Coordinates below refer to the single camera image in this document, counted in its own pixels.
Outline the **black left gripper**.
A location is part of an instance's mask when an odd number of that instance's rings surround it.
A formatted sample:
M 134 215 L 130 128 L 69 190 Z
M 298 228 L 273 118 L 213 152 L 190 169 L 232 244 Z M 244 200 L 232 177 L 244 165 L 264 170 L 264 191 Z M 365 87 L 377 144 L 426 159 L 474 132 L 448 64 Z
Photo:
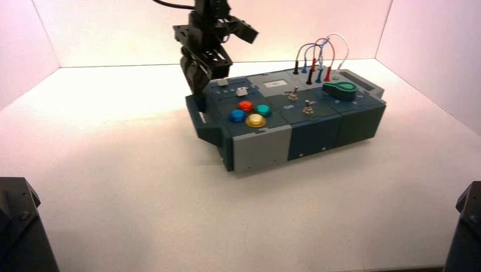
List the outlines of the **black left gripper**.
M 222 44 L 235 32 L 236 23 L 237 17 L 232 15 L 219 19 L 192 11 L 188 24 L 173 26 L 174 39 L 182 45 L 181 68 L 193 94 L 203 95 L 211 79 L 228 76 L 232 60 Z

